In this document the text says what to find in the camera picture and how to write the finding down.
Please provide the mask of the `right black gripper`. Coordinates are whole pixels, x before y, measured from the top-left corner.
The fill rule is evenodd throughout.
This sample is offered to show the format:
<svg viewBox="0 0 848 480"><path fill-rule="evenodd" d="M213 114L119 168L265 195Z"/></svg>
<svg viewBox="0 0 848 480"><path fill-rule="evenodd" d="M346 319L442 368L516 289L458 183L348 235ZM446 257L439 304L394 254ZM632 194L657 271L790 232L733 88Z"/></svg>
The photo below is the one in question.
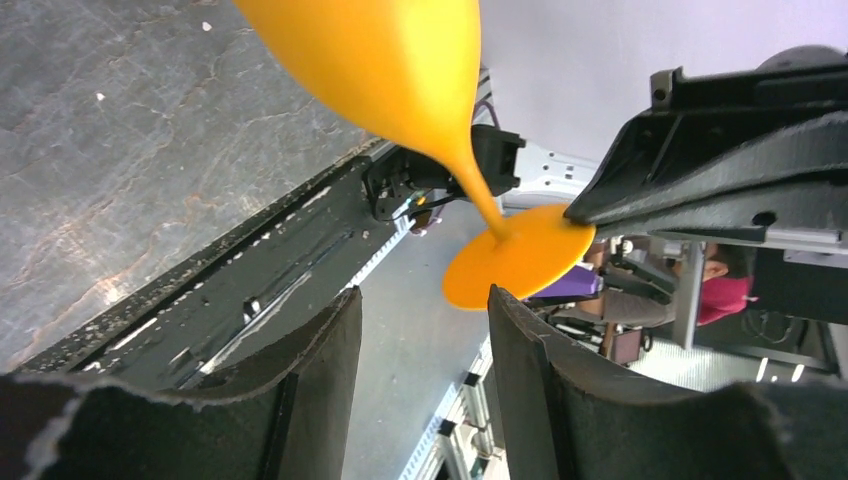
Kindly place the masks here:
<svg viewBox="0 0 848 480"><path fill-rule="evenodd" d="M603 237L847 228L847 55L779 52L754 70L651 75L650 107L619 131L564 212Z"/></svg>

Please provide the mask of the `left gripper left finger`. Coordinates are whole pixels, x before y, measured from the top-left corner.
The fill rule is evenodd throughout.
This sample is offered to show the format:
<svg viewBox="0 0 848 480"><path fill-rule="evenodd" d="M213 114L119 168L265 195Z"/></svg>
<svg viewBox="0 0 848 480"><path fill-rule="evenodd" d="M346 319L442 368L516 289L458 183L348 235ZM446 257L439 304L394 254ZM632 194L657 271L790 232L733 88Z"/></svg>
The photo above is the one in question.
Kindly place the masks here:
<svg viewBox="0 0 848 480"><path fill-rule="evenodd" d="M303 326L186 392L196 410L161 479L336 479L362 337L362 294L343 290Z"/></svg>

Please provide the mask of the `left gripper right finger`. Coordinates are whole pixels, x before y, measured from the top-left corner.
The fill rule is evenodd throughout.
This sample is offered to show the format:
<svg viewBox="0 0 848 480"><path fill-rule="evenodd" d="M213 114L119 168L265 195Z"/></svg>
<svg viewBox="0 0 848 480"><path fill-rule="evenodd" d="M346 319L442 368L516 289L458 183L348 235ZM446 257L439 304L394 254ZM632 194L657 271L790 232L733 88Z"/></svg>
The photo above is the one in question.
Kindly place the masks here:
<svg viewBox="0 0 848 480"><path fill-rule="evenodd" d="M493 286L488 317L518 479L693 479L674 401L687 390L607 360Z"/></svg>

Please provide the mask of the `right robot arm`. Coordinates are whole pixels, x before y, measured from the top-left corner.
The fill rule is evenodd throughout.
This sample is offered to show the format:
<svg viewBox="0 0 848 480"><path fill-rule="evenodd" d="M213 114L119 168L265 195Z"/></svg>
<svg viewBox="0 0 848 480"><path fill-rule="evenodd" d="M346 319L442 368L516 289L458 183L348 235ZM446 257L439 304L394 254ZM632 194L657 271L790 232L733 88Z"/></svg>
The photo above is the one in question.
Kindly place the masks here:
<svg viewBox="0 0 848 480"><path fill-rule="evenodd" d="M771 73L846 64L845 52L823 45L803 45L773 55L754 71ZM519 151L527 146L526 140L516 133L490 125L475 125L471 133L477 166L492 195L499 197L519 187L521 180L515 174L515 168ZM366 169L363 182L372 215L383 222L394 219L388 202L392 198L400 198L404 189L443 190L447 202L467 198L458 180L446 167L402 147L394 147L375 159Z"/></svg>

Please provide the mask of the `orange wine glass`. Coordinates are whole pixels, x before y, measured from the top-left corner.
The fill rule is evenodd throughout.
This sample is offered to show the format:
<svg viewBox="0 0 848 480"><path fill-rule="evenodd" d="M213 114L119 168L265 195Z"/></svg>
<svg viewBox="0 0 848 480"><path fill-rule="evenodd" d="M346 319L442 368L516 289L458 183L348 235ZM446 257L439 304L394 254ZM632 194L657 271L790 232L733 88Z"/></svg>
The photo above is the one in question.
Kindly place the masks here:
<svg viewBox="0 0 848 480"><path fill-rule="evenodd" d="M492 286L529 298L581 261L593 227L567 221L562 204L502 215L474 158L477 2L253 0L237 7L312 96L352 124L436 160L458 181L486 229L443 276L451 305L481 311Z"/></svg>

